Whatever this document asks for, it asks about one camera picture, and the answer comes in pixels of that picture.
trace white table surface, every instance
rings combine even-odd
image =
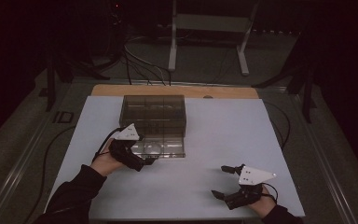
[[[115,128],[122,97],[90,96],[84,105],[52,192],[90,164]],[[305,216],[262,100],[186,98],[186,157],[160,159],[141,172],[120,169],[108,176],[93,200],[89,217],[104,220],[192,220],[255,217],[249,208],[228,210],[211,193],[239,190],[238,176],[222,165],[246,164],[275,173],[267,181],[278,204]]]

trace metal frame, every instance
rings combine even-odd
[[[178,14],[176,10],[176,0],[173,0],[172,6],[172,37],[171,50],[168,69],[175,71],[176,68],[176,30],[177,29],[192,29],[192,30],[211,30],[223,32],[245,32],[243,40],[237,46],[238,59],[240,61],[241,73],[243,76],[249,75],[249,68],[246,62],[244,50],[248,42],[250,33],[252,31],[255,13],[257,12],[258,2],[254,5],[252,14],[249,18],[233,18],[233,17],[216,17],[216,16],[202,16],[202,15],[187,15]]]
[[[32,155],[34,154],[34,151],[40,142],[40,138],[46,128],[47,122],[55,114],[54,111],[57,111],[57,108],[61,104],[63,96],[66,94],[66,91],[68,90],[68,87],[69,85],[62,85],[62,88],[60,89],[58,94],[59,102],[57,102],[57,104],[55,104],[52,107],[51,112],[47,113],[46,116],[42,118],[39,125],[35,129],[34,135],[30,138],[29,143],[25,148],[24,152],[21,154],[19,160],[16,162],[16,164],[13,166],[10,173],[8,174],[7,179],[5,180],[5,184],[0,189],[0,214],[2,213],[2,210],[6,207],[8,201],[10,200],[12,194],[14,193],[14,190],[20,183],[22,175],[24,174],[25,170],[28,167],[29,160],[32,158]],[[278,88],[278,89],[265,88],[264,90],[257,90],[257,91],[265,91],[265,92],[272,91],[272,92],[284,93],[285,88]],[[342,187],[340,186],[336,178],[336,175],[334,174],[333,169],[331,168],[330,162],[326,158],[323,146],[317,140],[316,134],[312,129],[311,124],[308,124],[301,115],[301,100],[299,96],[292,95],[291,101],[298,115],[298,119],[301,121],[302,126],[304,127],[307,133],[306,136],[308,137],[311,143],[311,146],[317,158],[318,165],[321,168],[322,174],[324,175],[325,182],[331,191],[332,197],[336,203],[338,212],[340,213],[343,222],[345,224],[352,224],[352,223],[357,224],[358,221],[351,210],[351,206],[349,205],[346,199],[345,193]]]

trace table leg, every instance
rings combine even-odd
[[[170,70],[171,72],[175,71],[176,50],[177,50],[177,45],[176,45],[176,0],[173,0],[171,50],[170,50],[170,60],[168,63],[168,70]]]
[[[241,45],[237,46],[238,60],[240,60],[240,67],[243,76],[249,76],[249,69],[248,69],[248,64],[246,63],[244,51],[245,51],[246,43],[248,42],[249,39],[249,35],[251,33],[251,27],[252,25],[249,27],[248,31],[243,37]]]

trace metal stand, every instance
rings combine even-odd
[[[176,30],[208,30],[208,31],[223,31],[223,32],[245,32],[243,40],[237,46],[238,59],[240,61],[241,73],[244,76],[249,75],[248,65],[244,50],[249,35],[252,30],[255,13],[257,11],[258,3],[253,7],[252,14],[249,18],[242,17],[220,17],[220,16],[205,16],[205,15],[189,15],[178,14],[176,11],[176,0],[173,0],[172,6],[172,38],[171,38],[171,51],[168,69],[174,71],[176,68]]]

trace wooden board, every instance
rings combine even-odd
[[[92,96],[122,95],[174,95],[189,98],[258,99],[253,88],[240,87],[193,87],[193,86],[144,86],[144,85],[96,85]]]

